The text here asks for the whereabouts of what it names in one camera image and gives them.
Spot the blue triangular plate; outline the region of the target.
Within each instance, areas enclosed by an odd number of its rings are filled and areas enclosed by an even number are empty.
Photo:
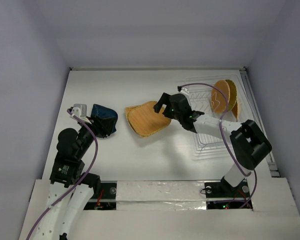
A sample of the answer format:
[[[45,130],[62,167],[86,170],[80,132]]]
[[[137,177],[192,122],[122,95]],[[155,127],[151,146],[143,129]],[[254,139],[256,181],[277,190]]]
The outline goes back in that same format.
[[[117,131],[116,123],[118,121],[118,114],[115,110],[99,104],[94,104],[90,117],[98,117],[102,120],[107,119],[107,122],[109,123],[108,125],[111,127],[111,134],[114,134]]]

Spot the green-rimmed round bamboo plate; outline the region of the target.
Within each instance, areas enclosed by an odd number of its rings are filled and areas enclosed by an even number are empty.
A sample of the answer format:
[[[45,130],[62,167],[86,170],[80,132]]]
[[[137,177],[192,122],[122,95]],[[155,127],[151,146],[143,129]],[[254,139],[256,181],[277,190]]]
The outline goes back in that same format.
[[[232,81],[231,79],[226,79],[225,80],[229,86],[229,90],[230,90],[230,94],[229,94],[229,100],[228,100],[228,108],[227,108],[227,112],[231,111],[235,104],[237,103],[237,99],[238,99],[238,89],[237,89],[237,85],[235,84],[234,81]]]

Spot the fish-shaped bamboo plate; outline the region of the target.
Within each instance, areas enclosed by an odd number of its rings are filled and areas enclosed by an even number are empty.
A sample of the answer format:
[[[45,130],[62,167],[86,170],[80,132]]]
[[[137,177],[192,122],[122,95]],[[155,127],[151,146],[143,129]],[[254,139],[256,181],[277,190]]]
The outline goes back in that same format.
[[[235,117],[235,120],[238,122],[241,114],[241,102],[239,99],[236,100],[235,105],[232,108],[232,114]]]

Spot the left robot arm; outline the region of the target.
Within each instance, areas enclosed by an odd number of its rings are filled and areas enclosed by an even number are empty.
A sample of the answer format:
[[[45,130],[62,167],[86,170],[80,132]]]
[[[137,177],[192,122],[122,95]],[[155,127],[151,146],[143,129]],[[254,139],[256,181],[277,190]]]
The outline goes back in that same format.
[[[34,240],[69,240],[88,201],[102,199],[107,190],[99,175],[83,171],[82,158],[97,138],[115,132],[116,122],[116,117],[79,117],[80,130],[66,128],[59,133],[45,214],[39,219]]]

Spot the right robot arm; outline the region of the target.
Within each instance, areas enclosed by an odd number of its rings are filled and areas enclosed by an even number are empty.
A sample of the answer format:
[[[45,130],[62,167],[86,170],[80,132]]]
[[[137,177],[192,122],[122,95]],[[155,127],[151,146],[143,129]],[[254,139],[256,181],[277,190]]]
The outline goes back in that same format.
[[[220,181],[204,185],[208,198],[233,198],[243,181],[272,151],[272,145],[253,120],[230,122],[192,110],[186,96],[181,93],[163,93],[153,107],[155,113],[177,120],[181,126],[195,134],[210,135],[223,140],[234,164]]]

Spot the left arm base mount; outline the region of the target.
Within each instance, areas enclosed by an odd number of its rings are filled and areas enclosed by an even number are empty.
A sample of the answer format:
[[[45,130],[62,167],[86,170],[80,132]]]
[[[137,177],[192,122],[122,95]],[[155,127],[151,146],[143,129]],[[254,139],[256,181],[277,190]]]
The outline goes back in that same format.
[[[98,195],[94,195],[85,205],[84,210],[116,210],[117,181],[102,181]]]

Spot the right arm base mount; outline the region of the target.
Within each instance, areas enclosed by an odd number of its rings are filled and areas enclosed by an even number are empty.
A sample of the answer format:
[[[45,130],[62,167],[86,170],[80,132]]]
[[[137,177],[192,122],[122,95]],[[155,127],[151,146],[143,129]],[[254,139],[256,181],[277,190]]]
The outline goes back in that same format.
[[[237,187],[230,190],[221,188],[219,181],[205,182],[200,194],[206,198],[208,210],[232,210],[232,209],[253,209],[250,200],[250,189],[246,180],[243,180]]]

